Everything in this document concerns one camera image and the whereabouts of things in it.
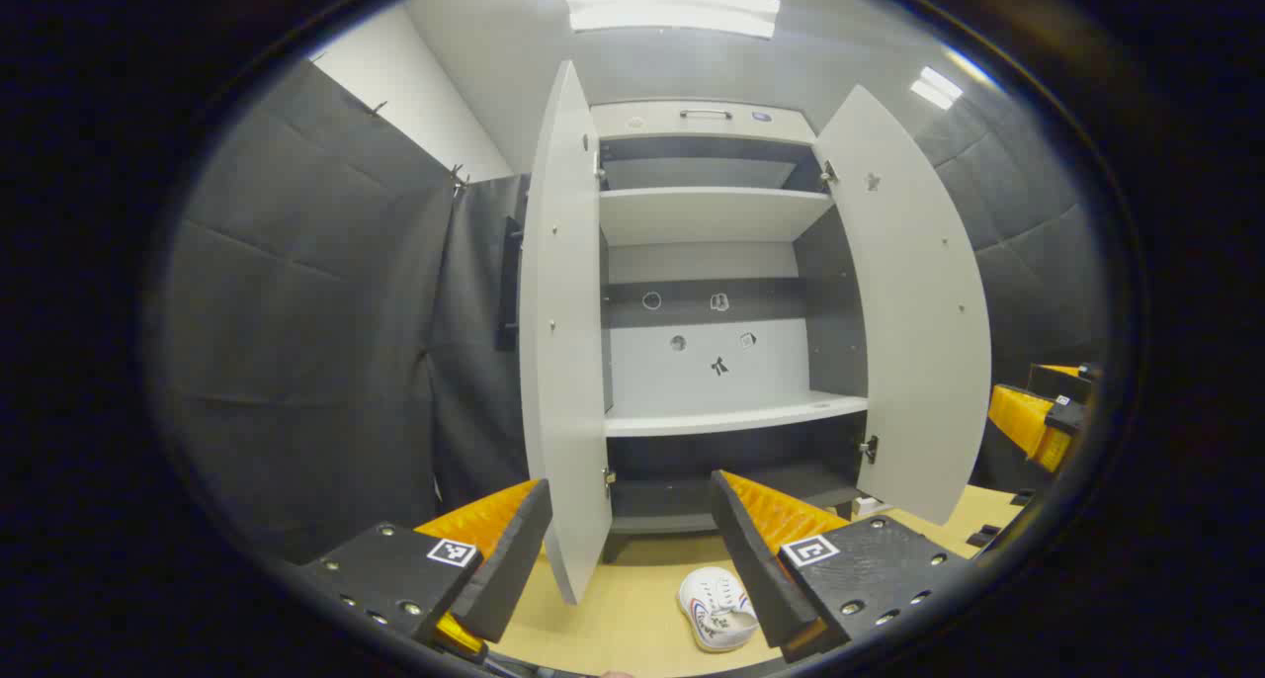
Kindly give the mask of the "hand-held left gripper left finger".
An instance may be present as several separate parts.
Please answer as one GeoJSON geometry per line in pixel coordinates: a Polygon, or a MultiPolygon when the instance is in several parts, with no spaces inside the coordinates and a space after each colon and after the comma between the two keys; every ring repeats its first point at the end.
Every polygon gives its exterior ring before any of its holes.
{"type": "Polygon", "coordinates": [[[416,527],[376,522],[299,570],[376,626],[483,659],[506,632],[550,524],[548,481],[526,479],[416,527]]]}

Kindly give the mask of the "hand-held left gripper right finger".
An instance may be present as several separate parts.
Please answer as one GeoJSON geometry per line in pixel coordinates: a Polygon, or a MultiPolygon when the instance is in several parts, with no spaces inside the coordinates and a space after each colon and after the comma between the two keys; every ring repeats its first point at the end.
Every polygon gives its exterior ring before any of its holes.
{"type": "Polygon", "coordinates": [[[849,521],[735,472],[711,515],[764,638],[788,663],[872,656],[958,608],[974,565],[885,514],[849,521]]]}

